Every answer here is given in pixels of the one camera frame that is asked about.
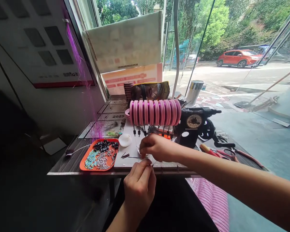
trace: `table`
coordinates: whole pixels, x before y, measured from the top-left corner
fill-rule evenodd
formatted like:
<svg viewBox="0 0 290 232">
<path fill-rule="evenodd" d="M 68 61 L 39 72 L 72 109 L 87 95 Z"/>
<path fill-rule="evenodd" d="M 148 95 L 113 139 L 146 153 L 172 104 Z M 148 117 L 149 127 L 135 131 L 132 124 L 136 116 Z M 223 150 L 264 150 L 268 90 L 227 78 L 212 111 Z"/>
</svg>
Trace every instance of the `table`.
<svg viewBox="0 0 290 232">
<path fill-rule="evenodd" d="M 115 121 L 117 122 L 117 126 L 115 126 L 113 129 L 117 130 L 118 132 L 121 132 L 124 128 L 124 125 L 121 125 L 122 119 L 124 119 L 124 111 L 128 107 L 128 103 L 124 100 L 125 95 L 116 95 L 112 96 L 112 98 L 105 103 L 105 105 L 100 109 L 99 111 L 99 118 L 98 122 L 103 121 L 107 122 L 107 124 L 112 124 Z M 93 128 L 95 126 L 96 122 L 90 122 L 87 127 L 82 131 L 82 133 L 75 139 L 72 144 L 68 147 L 69 150 L 78 150 L 76 151 L 71 157 L 66 157 L 65 154 L 62 155 L 62 157 L 59 159 L 59 161 L 54 165 L 54 167 L 48 172 L 47 175 L 101 175 L 101 176 L 112 176 L 114 178 L 121 178 L 125 177 L 129 172 L 130 168 L 111 168 L 108 171 L 105 172 L 94 172 L 94 171 L 81 171 L 79 168 L 80 161 L 84 157 L 88 146 L 90 145 L 95 138 L 93 138 L 94 133 L 91 133 L 93 131 Z M 239 150 L 242 150 L 246 152 L 241 146 L 239 146 L 233 139 L 229 139 L 229 142 L 233 142 L 236 144 L 236 147 Z M 206 141 L 205 144 L 209 147 L 215 148 L 214 141 L 209 140 Z M 256 164 L 252 163 L 249 159 L 246 157 L 238 156 L 238 160 L 241 163 L 244 163 L 246 165 L 261 169 Z M 200 177 L 197 173 L 188 170 L 187 168 L 183 168 L 181 166 L 177 166 L 172 169 L 167 168 L 161 168 L 161 167 L 155 167 L 154 171 L 156 175 L 176 175 L 176 176 L 183 176 L 183 177 Z"/>
</svg>

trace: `finger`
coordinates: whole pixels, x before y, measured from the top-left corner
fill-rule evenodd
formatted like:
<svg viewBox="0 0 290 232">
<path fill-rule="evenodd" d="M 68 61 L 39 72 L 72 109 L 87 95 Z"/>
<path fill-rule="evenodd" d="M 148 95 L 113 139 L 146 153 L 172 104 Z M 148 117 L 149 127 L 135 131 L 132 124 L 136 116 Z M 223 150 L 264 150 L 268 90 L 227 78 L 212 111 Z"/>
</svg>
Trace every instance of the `finger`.
<svg viewBox="0 0 290 232">
<path fill-rule="evenodd" d="M 136 167 L 137 167 L 138 164 L 139 164 L 139 163 L 137 163 L 137 162 L 133 164 L 133 166 L 132 166 L 132 168 L 131 168 L 131 171 L 130 171 L 130 173 L 128 174 L 129 177 L 133 176 L 133 173 L 134 173 L 134 171 L 135 171 L 135 169 L 136 169 Z"/>
<path fill-rule="evenodd" d="M 144 172 L 144 169 L 151 164 L 150 159 L 143 159 L 135 168 L 135 171 L 133 172 L 133 175 L 131 176 L 136 181 L 138 181 Z"/>
<path fill-rule="evenodd" d="M 145 169 L 144 169 L 144 171 L 139 179 L 139 182 L 141 182 L 142 185 L 145 185 L 146 187 L 148 186 L 148 179 L 149 179 L 151 170 L 152 170 L 152 166 L 145 167 Z"/>
<path fill-rule="evenodd" d="M 144 147 L 140 150 L 141 158 L 144 159 L 147 154 L 151 154 L 153 147 Z"/>
<path fill-rule="evenodd" d="M 146 136 L 145 138 L 142 139 L 141 144 L 140 144 L 140 150 L 144 147 L 151 147 L 155 144 L 155 135 L 150 134 L 149 136 Z"/>
<path fill-rule="evenodd" d="M 156 175 L 154 169 L 152 168 L 148 180 L 148 193 L 150 194 L 151 197 L 155 196 L 156 181 L 157 181 Z"/>
</svg>

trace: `car wheel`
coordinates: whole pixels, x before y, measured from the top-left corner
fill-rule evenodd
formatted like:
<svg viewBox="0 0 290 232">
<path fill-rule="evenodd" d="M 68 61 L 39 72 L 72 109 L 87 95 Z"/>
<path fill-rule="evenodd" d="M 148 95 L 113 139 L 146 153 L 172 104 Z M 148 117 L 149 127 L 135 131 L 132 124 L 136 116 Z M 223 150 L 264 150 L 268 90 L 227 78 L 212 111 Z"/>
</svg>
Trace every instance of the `car wheel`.
<svg viewBox="0 0 290 232">
<path fill-rule="evenodd" d="M 238 68 L 244 68 L 246 66 L 247 62 L 246 60 L 242 60 L 237 64 Z"/>
<path fill-rule="evenodd" d="M 221 67 L 223 65 L 223 60 L 217 62 L 217 67 Z"/>
</svg>

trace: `orange suv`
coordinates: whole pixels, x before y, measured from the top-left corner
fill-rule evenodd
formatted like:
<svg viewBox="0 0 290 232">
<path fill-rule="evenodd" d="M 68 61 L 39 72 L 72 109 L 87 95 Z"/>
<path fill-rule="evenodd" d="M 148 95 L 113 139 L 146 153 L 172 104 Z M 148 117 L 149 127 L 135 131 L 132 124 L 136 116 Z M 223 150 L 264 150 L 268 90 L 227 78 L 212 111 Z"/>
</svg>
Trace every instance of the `orange suv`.
<svg viewBox="0 0 290 232">
<path fill-rule="evenodd" d="M 233 66 L 236 65 L 238 68 L 244 68 L 245 66 L 262 66 L 259 64 L 262 55 L 249 50 L 232 50 L 223 53 L 216 61 L 217 67 L 223 65 Z"/>
</svg>

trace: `paved ground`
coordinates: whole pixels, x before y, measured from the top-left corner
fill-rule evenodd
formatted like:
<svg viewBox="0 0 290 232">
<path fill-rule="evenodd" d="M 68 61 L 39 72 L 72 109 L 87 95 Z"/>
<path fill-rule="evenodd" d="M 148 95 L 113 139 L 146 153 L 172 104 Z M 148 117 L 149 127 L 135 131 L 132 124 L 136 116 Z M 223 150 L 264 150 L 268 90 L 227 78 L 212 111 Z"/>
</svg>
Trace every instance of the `paved ground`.
<svg viewBox="0 0 290 232">
<path fill-rule="evenodd" d="M 206 91 L 217 95 L 223 94 L 240 94 L 243 91 L 231 92 L 229 89 L 222 87 L 223 85 L 236 84 L 273 84 L 290 72 L 290 63 L 269 63 L 262 67 L 251 69 L 245 67 L 238 69 L 237 67 L 196 67 L 193 72 L 192 80 L 203 80 L 207 84 Z M 165 71 L 164 80 L 169 81 L 171 91 L 174 87 L 176 70 Z M 186 92 L 191 70 L 185 69 L 179 72 L 179 81 L 176 90 L 181 93 Z M 281 84 L 288 84 L 290 76 L 284 79 Z"/>
</svg>

